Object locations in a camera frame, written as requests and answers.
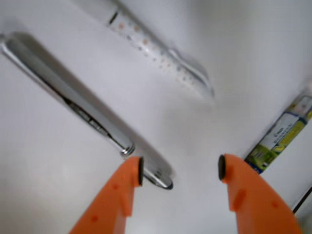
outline white pen with dots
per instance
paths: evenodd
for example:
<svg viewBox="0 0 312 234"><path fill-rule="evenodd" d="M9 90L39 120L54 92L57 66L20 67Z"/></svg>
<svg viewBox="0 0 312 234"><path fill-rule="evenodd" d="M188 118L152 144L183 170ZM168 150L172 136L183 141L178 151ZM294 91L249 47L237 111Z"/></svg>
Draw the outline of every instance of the white pen with dots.
<svg viewBox="0 0 312 234"><path fill-rule="evenodd" d="M73 1L97 21L125 38L130 45L151 60L154 66L178 81L185 90L207 100L214 97L214 90L206 74L183 59L177 50L162 45L156 37L144 30L137 20L127 14L123 7L110 0Z"/></svg>

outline yellow and green package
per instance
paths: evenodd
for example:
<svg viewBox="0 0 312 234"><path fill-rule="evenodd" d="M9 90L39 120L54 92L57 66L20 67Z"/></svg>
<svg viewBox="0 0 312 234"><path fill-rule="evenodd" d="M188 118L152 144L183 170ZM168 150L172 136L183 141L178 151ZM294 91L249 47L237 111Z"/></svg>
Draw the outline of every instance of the yellow and green package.
<svg viewBox="0 0 312 234"><path fill-rule="evenodd" d="M284 111L245 161L259 174L276 159L312 118L312 81Z"/></svg>

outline silver pen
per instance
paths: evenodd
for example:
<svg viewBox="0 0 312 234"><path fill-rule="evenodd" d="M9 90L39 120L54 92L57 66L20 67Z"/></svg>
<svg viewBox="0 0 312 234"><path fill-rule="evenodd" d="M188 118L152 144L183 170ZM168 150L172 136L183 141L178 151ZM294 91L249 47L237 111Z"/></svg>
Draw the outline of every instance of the silver pen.
<svg viewBox="0 0 312 234"><path fill-rule="evenodd" d="M164 189L173 188L172 180L168 172L163 170L163 165L153 160L153 155L145 156L146 151L136 146L112 120L108 108L29 34L1 34L0 51L42 88L109 140L124 159L131 155L143 156L144 176L149 181Z"/></svg>

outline black cable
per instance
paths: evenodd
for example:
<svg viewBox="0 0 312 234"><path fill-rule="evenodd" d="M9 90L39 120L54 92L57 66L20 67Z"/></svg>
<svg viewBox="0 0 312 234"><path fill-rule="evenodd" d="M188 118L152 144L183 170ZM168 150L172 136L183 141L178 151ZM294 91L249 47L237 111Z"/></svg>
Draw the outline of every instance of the black cable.
<svg viewBox="0 0 312 234"><path fill-rule="evenodd" d="M302 205L302 203L308 198L308 196L310 195L310 193L312 192L312 187L306 192L306 194L304 194L304 196L301 198L301 200L298 202L298 204L296 205L296 207L294 208L294 210L292 211L294 214L299 210L300 206Z"/></svg>

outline orange plastic claw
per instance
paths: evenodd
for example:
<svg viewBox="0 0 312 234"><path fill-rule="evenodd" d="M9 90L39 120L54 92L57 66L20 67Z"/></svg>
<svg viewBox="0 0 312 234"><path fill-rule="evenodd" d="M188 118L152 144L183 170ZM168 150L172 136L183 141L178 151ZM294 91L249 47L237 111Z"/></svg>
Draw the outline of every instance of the orange plastic claw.
<svg viewBox="0 0 312 234"><path fill-rule="evenodd" d="M134 188L142 185L143 158L127 159L98 193L70 234L123 234Z"/></svg>
<svg viewBox="0 0 312 234"><path fill-rule="evenodd" d="M219 178L228 184L230 210L236 212L240 234L302 233L282 198L242 159L221 156Z"/></svg>

